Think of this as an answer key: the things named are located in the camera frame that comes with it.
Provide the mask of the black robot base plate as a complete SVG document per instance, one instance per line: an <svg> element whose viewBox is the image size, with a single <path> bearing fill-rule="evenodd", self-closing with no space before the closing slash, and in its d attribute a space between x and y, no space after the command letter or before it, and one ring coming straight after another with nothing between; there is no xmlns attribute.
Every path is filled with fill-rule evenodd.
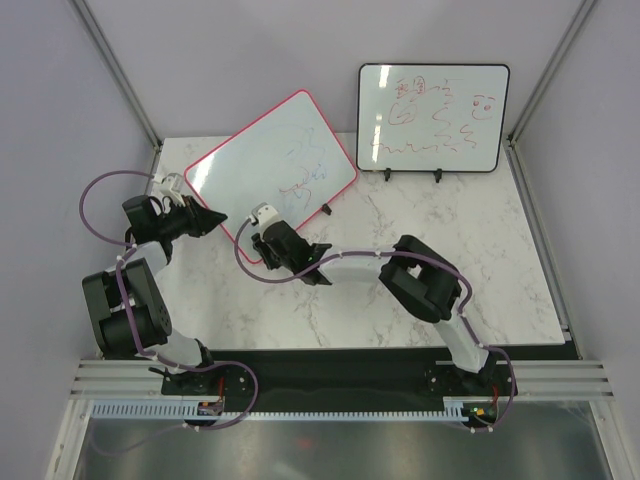
<svg viewBox="0 0 640 480"><path fill-rule="evenodd" d="M229 410L255 413L440 410L447 397L508 398L513 376L492 353L478 374L454 367L445 348L218 350L217 369L163 371L165 395L222 395Z"/></svg>

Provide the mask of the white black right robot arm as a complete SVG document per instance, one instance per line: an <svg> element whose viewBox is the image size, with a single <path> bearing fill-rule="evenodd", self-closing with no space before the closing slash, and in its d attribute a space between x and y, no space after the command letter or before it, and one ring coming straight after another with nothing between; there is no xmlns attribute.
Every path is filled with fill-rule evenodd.
<svg viewBox="0 0 640 480"><path fill-rule="evenodd" d="M416 237L403 235L386 251L343 250L330 243L307 242L277 215L262 220L253 215L250 224L258 228L251 240L266 267L291 273L283 283L379 283L413 318L434 326L465 392L480 394L493 383L495 356L464 316L472 294L470 283Z"/></svg>

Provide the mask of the pink framed whiteboard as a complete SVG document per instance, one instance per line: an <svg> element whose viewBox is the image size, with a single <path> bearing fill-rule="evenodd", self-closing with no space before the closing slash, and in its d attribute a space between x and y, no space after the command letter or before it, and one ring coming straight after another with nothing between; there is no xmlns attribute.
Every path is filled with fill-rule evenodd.
<svg viewBox="0 0 640 480"><path fill-rule="evenodd" d="M358 171L311 94L302 89L184 170L234 239L251 211L273 206L299 229L356 181Z"/></svg>

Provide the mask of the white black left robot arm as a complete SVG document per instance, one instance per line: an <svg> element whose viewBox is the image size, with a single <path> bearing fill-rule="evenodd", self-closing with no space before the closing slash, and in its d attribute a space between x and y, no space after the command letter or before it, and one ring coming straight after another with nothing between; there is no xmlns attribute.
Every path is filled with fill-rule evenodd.
<svg viewBox="0 0 640 480"><path fill-rule="evenodd" d="M211 352L173 327L156 276L171 262L175 240L203 237L227 215L191 196L170 202L166 211L147 195L133 197L122 207L129 221L124 254L114 266L82 280L96 343L107 359L148 358L185 371L186 385L207 394L219 381Z"/></svg>

